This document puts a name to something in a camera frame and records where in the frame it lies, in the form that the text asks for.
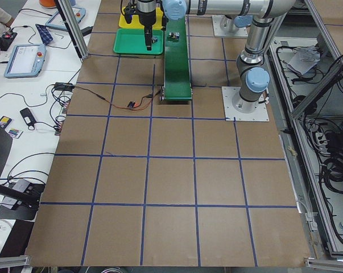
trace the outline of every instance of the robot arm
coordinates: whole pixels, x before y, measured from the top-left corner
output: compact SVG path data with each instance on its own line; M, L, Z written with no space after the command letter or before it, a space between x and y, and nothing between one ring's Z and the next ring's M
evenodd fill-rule
M283 15L295 0L186 0L186 3L187 14L250 14L266 19Z
M151 50L152 45L152 25L156 23L156 0L134 0L128 3L123 10L126 22L132 21L132 15L139 16L139 22L144 26L144 42L147 50Z

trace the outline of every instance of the metal mounting plate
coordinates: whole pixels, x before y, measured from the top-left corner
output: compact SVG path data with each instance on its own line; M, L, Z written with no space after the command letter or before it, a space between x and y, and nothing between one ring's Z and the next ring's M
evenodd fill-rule
M268 122L268 113L265 104L259 104L256 110L253 113L245 114L236 110L232 105L233 96L239 92L240 87L222 87L223 94L223 104L224 104L224 113L226 121L264 121ZM259 101L263 101L264 98L261 95Z
M214 35L215 37L227 37L227 38L240 38L240 39L246 39L248 37L247 29L245 27L240 28L236 32L226 32L220 27L220 23L224 15L213 15L212 21L213 21L213 29L214 29Z

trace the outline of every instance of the yellow tray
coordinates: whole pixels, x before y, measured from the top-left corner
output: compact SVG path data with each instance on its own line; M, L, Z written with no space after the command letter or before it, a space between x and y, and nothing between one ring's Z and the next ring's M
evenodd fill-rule
M119 17L119 23L118 23L120 28L142 28L143 29L143 25L141 25L141 23L138 20L138 15L133 15L132 16L132 23L127 24L125 17L121 14L121 16ZM153 25L152 27L155 30L161 30L162 28L162 11L159 7L156 8L156 23Z

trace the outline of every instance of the tablet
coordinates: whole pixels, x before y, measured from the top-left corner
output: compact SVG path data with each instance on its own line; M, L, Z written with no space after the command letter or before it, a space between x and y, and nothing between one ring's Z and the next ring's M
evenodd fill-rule
M18 44L5 71L6 78L37 77L45 60L44 44Z
M84 18L86 10L82 7L73 6L74 15L78 24ZM61 15L57 11L51 18L46 22L45 26L49 28L54 28L56 30L68 31Z

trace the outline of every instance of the cardboard mat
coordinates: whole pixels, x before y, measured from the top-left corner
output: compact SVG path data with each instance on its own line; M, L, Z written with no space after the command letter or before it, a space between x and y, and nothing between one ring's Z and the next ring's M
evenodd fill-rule
M187 18L193 101L117 109L163 84L162 59L113 53L118 1L101 3L27 254L32 266L286 266L307 241L270 122L224 120L245 41Z

